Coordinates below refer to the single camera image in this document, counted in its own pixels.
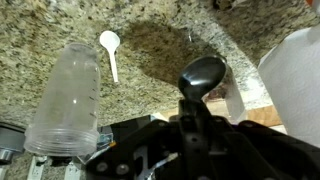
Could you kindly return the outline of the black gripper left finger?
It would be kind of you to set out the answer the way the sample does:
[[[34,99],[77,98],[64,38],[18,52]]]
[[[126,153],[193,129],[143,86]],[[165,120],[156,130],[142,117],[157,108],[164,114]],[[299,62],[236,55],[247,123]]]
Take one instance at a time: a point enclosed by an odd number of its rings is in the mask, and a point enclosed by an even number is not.
[[[93,158],[85,168],[87,180],[187,180],[179,154],[178,122],[154,120]]]

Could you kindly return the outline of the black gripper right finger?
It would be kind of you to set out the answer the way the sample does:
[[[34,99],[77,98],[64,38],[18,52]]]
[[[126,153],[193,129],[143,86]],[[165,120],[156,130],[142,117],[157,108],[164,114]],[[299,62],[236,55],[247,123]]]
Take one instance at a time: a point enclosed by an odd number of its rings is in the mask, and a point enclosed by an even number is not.
[[[200,106],[204,146],[199,177],[207,180],[320,180],[319,149],[253,121],[236,126]]]

